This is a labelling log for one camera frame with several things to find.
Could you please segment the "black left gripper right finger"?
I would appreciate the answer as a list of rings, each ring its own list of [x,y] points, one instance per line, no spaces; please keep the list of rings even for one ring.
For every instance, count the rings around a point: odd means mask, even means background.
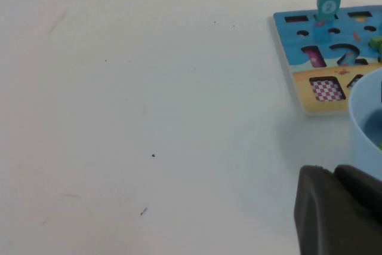
[[[338,165],[334,175],[374,221],[381,225],[381,180],[351,165]]]

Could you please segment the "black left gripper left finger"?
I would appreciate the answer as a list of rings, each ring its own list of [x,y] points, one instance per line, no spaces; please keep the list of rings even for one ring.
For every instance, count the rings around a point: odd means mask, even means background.
[[[301,254],[381,254],[381,225],[334,171],[300,168],[294,220]]]

